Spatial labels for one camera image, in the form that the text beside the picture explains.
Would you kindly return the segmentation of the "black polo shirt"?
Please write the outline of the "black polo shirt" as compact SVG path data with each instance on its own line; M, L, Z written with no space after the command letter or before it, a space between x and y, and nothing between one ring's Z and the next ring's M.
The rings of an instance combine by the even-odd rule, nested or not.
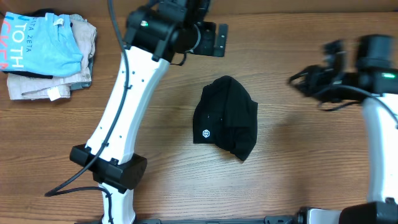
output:
M193 142L214 144L245 161L257 143L258 103L231 76L203 87L193 114Z

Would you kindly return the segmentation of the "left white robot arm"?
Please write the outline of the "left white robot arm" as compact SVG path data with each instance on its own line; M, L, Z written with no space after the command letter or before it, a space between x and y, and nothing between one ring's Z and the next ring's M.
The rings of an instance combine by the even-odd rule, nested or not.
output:
M133 223L134 189L147 160L134 152L152 94L175 54L222 57L228 26L207 22L209 0L151 1L128 15L121 63L102 118L70 160L90 171L103 197L101 223Z

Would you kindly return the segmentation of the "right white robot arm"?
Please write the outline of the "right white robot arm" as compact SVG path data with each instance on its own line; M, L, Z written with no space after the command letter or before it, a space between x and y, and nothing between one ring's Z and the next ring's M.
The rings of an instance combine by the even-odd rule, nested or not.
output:
M335 110L362 107L368 132L369 187L366 203L329 210L301 208L289 223L397 223L397 69L390 35L364 35L358 40L355 72L346 72L342 40L323 46L324 66L311 65L288 84L319 104Z

